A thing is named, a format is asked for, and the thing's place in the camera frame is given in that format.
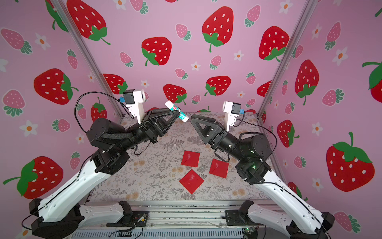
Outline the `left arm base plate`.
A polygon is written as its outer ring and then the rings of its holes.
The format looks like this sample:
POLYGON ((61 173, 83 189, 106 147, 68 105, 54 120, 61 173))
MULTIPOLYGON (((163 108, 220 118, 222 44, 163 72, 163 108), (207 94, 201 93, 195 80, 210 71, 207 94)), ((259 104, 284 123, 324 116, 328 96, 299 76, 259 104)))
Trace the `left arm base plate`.
POLYGON ((133 211, 131 214, 124 215, 117 223, 107 223, 107 227, 145 227, 149 216, 148 211, 133 211))

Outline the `red envelope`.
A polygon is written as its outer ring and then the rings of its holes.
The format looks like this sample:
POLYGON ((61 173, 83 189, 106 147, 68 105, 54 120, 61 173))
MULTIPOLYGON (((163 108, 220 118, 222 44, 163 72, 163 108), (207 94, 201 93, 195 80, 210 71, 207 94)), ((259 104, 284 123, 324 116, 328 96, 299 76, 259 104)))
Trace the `red envelope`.
POLYGON ((189 166, 189 167, 198 167, 199 159, 200 159, 199 152, 185 150, 181 165, 189 166))
POLYGON ((193 194, 204 183, 204 180, 194 170, 190 170, 180 180, 180 183, 190 194, 193 194))
POLYGON ((213 159, 209 174, 226 179, 228 174, 229 163, 221 160, 213 159))

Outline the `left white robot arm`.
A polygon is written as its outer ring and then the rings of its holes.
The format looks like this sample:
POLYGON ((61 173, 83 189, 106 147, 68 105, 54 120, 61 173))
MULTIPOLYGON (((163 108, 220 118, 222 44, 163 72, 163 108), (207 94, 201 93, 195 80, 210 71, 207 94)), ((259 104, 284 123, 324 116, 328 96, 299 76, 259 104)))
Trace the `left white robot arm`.
POLYGON ((30 202, 30 214, 37 217, 31 224, 32 234, 44 239, 63 239, 81 227, 103 223, 112 227, 136 226, 126 201, 94 208, 80 205, 79 201, 125 166, 130 158, 127 150, 142 142, 156 143, 179 116, 179 111, 155 109, 145 114, 143 122, 129 128, 106 118, 95 120, 87 137, 97 151, 56 192, 30 202))

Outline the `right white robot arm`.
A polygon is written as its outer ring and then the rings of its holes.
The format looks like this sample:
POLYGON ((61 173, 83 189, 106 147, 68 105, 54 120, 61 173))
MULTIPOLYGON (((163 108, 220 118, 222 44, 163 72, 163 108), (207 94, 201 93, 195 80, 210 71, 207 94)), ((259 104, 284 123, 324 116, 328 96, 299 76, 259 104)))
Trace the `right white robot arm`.
POLYGON ((249 132, 235 137, 214 118, 192 115, 191 124, 204 144, 238 160, 238 175, 270 197, 282 210, 278 213, 246 200, 239 209, 241 221, 250 220, 279 231, 290 239, 329 239, 335 218, 320 212, 290 189, 266 160, 273 154, 265 134, 249 132))

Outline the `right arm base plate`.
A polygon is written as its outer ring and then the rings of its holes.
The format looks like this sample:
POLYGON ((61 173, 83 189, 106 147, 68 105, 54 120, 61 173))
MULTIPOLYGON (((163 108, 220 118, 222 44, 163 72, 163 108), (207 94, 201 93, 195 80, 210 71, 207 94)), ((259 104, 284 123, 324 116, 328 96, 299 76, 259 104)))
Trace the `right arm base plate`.
POLYGON ((222 217, 228 226, 262 226, 262 224, 252 222, 247 215, 238 210, 226 210, 222 217))

